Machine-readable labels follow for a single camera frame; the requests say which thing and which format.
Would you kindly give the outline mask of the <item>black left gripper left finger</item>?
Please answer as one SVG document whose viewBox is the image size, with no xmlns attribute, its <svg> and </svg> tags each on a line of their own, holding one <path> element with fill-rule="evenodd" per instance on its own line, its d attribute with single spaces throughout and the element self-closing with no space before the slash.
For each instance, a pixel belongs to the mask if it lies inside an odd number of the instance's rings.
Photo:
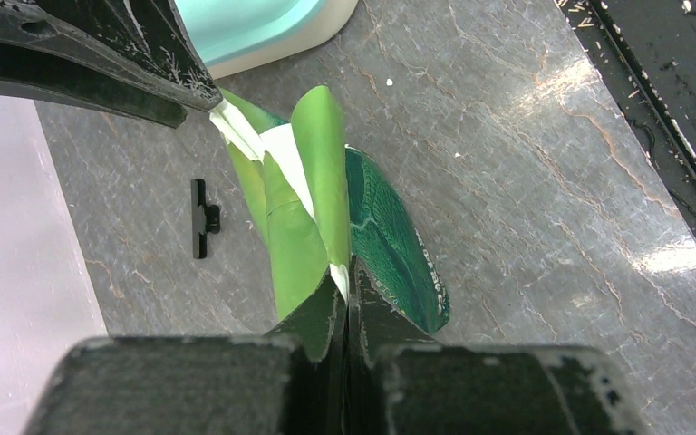
<svg viewBox="0 0 696 435">
<path fill-rule="evenodd" d="M 93 337 L 28 434 L 338 434 L 345 303 L 333 279 L 261 335 Z"/>
</svg>

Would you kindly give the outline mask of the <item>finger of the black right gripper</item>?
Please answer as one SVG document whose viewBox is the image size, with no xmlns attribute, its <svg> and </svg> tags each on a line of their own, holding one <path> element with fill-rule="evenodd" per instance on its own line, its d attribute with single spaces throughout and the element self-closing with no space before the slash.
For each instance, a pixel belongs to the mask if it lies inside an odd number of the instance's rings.
<svg viewBox="0 0 696 435">
<path fill-rule="evenodd" d="M 108 112 L 177 128 L 188 111 L 174 101 L 63 58 L 0 44 L 0 95 Z"/>
<path fill-rule="evenodd" d="M 0 1 L 0 44 L 63 58 L 186 110 L 223 100 L 172 1 Z"/>
</svg>

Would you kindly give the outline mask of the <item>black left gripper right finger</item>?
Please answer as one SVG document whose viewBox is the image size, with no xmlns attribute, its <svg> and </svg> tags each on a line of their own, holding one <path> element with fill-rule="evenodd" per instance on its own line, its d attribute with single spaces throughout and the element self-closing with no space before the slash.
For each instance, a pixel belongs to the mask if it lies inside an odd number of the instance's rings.
<svg viewBox="0 0 696 435">
<path fill-rule="evenodd" d="M 350 266 L 352 434 L 643 434 L 622 373 L 583 345 L 446 345 Z"/>
</svg>

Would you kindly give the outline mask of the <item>green litter bag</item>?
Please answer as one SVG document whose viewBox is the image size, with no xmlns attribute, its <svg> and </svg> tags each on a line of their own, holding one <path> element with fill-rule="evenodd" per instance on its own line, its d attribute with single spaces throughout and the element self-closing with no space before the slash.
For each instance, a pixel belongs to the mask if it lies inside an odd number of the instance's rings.
<svg viewBox="0 0 696 435">
<path fill-rule="evenodd" d="M 399 194 L 345 141 L 331 90 L 306 92 L 285 119 L 223 91 L 209 117 L 269 255 L 275 332 L 315 362 L 344 340 L 369 357 L 436 348 L 447 289 Z"/>
</svg>

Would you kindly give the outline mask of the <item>black bag clip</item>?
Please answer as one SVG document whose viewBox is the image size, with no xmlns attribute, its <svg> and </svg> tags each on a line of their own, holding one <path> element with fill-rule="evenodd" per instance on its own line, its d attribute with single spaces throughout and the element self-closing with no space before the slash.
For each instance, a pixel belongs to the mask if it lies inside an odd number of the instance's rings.
<svg viewBox="0 0 696 435">
<path fill-rule="evenodd" d="M 206 195 L 206 181 L 193 179 L 191 188 L 191 242 L 195 259 L 208 256 L 208 234 L 220 232 L 220 206 L 209 205 Z"/>
</svg>

